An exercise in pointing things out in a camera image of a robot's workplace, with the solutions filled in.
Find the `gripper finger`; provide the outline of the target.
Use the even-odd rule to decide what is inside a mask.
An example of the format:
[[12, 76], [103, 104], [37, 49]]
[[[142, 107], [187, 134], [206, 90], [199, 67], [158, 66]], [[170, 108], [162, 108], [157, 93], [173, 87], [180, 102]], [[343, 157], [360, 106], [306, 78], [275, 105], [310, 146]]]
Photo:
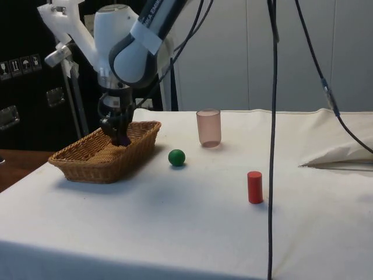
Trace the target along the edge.
[[131, 140], [129, 136], [127, 136], [127, 130], [129, 124], [132, 122], [133, 119], [133, 108], [128, 107], [118, 117], [118, 125], [117, 125], [117, 137], [118, 137], [118, 144], [119, 145], [129, 145]]
[[118, 144], [117, 129], [113, 127], [108, 118], [104, 117], [100, 119], [100, 127], [103, 133], [110, 137], [112, 144]]

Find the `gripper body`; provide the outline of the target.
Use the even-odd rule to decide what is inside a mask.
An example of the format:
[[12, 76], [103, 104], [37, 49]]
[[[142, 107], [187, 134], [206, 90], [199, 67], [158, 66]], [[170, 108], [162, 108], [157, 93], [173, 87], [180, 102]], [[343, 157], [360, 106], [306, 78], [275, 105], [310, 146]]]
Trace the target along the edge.
[[109, 113], [112, 116], [123, 115], [132, 117], [132, 89], [129, 87], [122, 89], [105, 89], [99, 98], [97, 112], [100, 117], [104, 117]]

